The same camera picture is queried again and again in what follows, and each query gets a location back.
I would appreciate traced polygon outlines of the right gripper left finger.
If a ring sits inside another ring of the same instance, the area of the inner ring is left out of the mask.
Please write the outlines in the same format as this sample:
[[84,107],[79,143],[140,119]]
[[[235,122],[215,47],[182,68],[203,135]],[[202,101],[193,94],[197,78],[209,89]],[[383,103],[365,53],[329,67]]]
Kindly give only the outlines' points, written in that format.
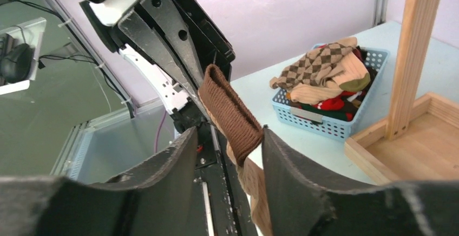
[[191,205],[198,132],[107,182],[1,178],[1,235],[180,235]]

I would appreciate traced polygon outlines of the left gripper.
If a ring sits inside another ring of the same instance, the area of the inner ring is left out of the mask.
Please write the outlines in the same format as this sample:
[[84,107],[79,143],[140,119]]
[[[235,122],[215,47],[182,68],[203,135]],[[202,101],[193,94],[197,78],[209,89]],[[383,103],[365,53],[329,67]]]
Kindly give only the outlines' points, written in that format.
[[134,63],[158,93],[168,113],[198,97],[206,70],[231,78],[234,50],[196,0],[82,0],[102,43]]

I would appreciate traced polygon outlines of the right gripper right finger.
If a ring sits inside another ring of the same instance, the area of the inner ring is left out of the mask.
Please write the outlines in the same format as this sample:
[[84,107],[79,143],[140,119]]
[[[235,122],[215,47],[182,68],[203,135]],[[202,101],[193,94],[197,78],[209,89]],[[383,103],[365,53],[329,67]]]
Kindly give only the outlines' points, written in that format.
[[269,128],[263,131],[274,235],[458,235],[458,181],[371,185],[331,171]]

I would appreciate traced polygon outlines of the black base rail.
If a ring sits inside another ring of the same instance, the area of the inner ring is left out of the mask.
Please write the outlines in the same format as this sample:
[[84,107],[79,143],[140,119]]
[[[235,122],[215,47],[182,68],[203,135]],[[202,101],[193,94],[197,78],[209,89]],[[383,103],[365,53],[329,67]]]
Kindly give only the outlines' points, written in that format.
[[248,197],[225,147],[226,139],[215,127],[205,123],[198,129],[192,204],[184,235],[258,235]]

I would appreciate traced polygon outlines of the plain brown sock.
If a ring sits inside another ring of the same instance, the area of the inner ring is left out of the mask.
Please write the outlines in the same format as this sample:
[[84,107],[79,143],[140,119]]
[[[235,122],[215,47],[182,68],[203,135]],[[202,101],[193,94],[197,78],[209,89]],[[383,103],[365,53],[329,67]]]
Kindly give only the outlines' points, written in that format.
[[227,140],[226,153],[235,164],[242,189],[251,197],[252,221],[263,235],[273,235],[265,174],[248,157],[264,138],[261,124],[215,64],[206,68],[198,95],[211,121]]

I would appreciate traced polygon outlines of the black computer mouse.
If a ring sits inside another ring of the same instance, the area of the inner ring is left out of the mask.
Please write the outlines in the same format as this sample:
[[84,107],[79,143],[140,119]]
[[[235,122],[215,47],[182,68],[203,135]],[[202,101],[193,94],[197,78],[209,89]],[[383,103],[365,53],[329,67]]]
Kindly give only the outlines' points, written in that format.
[[19,44],[8,52],[1,60],[1,76],[6,83],[17,83],[27,78],[33,55],[33,48],[26,43]]

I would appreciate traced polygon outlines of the brown argyle sock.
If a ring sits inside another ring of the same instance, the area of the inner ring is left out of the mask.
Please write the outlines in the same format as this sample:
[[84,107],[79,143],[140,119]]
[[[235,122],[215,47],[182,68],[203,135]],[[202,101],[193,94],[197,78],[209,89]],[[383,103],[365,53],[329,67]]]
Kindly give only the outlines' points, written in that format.
[[325,86],[326,81],[344,73],[340,61],[357,46],[356,37],[346,37],[310,50],[270,80],[272,89],[291,90],[298,84]]

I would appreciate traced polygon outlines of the wooden hanger rack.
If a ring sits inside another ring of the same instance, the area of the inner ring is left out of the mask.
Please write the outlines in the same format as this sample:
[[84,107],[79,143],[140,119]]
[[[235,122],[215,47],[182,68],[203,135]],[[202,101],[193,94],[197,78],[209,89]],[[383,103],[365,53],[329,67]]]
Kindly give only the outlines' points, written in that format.
[[458,104],[416,97],[440,0],[405,0],[387,117],[345,141],[373,182],[458,180]]

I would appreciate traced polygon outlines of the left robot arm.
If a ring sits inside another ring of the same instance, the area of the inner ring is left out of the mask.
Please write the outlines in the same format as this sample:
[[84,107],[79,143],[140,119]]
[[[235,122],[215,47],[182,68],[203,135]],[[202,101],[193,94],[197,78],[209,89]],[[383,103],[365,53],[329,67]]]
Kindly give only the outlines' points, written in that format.
[[210,123],[198,96],[208,65],[227,78],[232,45],[196,0],[81,2],[104,45],[154,87],[178,131]]

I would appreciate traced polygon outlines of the blue plastic basket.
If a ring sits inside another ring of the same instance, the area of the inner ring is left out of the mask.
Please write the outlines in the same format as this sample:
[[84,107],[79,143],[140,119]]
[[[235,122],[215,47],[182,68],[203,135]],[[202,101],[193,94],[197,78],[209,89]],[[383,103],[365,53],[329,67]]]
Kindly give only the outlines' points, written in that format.
[[280,122],[289,124],[309,132],[344,141],[356,132],[356,128],[365,112],[376,96],[376,90],[382,81],[384,68],[391,56],[385,49],[364,47],[363,63],[371,68],[372,84],[368,90],[357,98],[362,98],[362,104],[355,113],[321,110],[306,104],[291,102],[287,92],[279,89],[272,99],[272,107]]

